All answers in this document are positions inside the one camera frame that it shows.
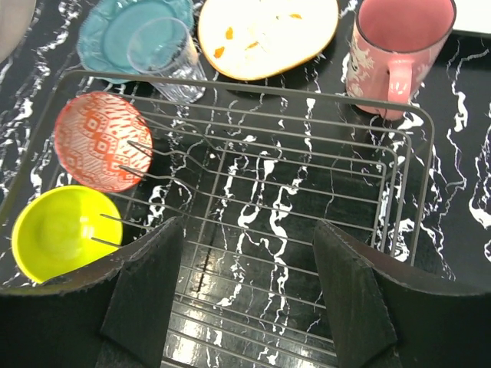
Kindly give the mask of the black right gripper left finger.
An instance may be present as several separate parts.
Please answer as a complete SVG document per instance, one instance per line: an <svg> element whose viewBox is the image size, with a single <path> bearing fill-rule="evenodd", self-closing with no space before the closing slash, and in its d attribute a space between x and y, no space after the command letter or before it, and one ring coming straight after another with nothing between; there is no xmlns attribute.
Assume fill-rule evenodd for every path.
<svg viewBox="0 0 491 368"><path fill-rule="evenodd" d="M158 367L183 250L173 217L37 287L1 291L3 367Z"/></svg>

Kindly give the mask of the yellow green bowl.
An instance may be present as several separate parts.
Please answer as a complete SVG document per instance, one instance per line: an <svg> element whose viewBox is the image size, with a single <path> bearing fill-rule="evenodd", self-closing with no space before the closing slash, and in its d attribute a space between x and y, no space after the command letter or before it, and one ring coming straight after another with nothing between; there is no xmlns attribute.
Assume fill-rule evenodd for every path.
<svg viewBox="0 0 491 368"><path fill-rule="evenodd" d="M21 271L41 284L116 251L123 224L115 204L86 186L61 186L29 203L12 229Z"/></svg>

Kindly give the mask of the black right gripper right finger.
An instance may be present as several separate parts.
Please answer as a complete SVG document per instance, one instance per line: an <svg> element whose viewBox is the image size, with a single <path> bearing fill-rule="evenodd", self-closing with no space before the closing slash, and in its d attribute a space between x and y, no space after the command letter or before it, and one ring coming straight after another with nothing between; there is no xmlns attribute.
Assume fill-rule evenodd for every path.
<svg viewBox="0 0 491 368"><path fill-rule="evenodd" d="M397 261L326 221L312 242L340 367L488 367L490 292Z"/></svg>

